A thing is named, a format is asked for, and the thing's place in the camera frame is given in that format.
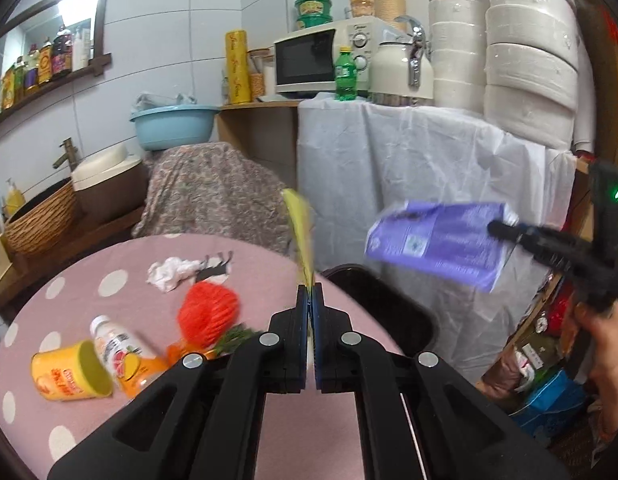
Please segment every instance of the red mesh bag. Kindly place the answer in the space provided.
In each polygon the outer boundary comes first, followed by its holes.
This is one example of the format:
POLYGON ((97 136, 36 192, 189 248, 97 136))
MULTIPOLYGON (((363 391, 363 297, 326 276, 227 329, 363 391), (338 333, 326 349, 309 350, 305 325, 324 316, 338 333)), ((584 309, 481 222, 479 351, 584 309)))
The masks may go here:
POLYGON ((238 317, 238 295, 225 286, 209 282, 195 283, 178 312, 183 338, 207 348, 227 331, 238 317))

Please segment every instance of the black trash bin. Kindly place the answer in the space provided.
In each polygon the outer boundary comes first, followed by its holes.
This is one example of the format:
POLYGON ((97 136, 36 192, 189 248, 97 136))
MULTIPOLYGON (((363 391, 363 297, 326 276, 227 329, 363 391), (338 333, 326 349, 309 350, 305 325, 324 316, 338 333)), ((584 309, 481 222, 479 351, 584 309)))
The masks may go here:
POLYGON ((367 267, 345 264, 321 274, 364 308, 406 356, 413 357, 435 343, 438 325, 432 314, 367 267))

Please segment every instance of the stacked green containers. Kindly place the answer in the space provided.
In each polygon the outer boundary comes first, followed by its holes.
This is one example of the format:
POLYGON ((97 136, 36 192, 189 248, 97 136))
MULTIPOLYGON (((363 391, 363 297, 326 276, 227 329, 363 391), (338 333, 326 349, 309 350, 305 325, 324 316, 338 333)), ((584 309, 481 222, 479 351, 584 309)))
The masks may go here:
POLYGON ((298 30, 333 21, 331 0, 296 0, 295 8, 298 11, 298 20, 295 22, 298 30))

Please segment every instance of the light blue basin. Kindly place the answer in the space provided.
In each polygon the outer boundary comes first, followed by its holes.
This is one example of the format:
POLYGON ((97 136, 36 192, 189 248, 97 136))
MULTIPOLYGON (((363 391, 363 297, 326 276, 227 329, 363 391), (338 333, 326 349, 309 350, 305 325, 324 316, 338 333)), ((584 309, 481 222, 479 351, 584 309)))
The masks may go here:
POLYGON ((184 144, 209 142, 217 106, 177 105, 152 108, 131 115, 140 146, 148 152, 184 144))

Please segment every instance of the orange juice bottle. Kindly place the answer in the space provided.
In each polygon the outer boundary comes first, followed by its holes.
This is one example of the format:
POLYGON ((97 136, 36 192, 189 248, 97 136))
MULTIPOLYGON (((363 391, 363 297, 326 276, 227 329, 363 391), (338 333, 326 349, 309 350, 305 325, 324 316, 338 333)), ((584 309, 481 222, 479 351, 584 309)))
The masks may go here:
POLYGON ((143 341, 107 316, 94 319, 90 331, 100 362, 129 397, 137 396, 167 369, 143 341))

